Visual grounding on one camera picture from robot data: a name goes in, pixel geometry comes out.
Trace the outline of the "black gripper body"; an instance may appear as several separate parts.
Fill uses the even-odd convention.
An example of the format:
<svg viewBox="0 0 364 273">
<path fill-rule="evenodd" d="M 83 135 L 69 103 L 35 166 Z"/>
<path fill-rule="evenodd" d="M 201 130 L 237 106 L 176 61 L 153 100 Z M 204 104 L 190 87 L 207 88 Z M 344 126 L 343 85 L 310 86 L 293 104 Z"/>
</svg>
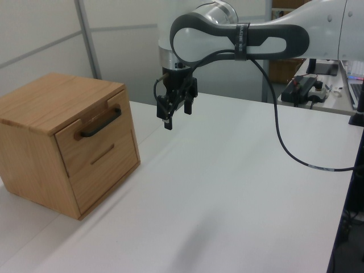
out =
<svg viewBox="0 0 364 273">
<path fill-rule="evenodd" d="M 177 91 L 182 87 L 184 80 L 187 81 L 182 93 L 188 91 L 193 98 L 198 96 L 197 79 L 192 76 L 192 68 L 185 69 L 166 69 L 168 76 L 166 77 L 166 96 L 170 100 L 174 100 Z"/>
</svg>

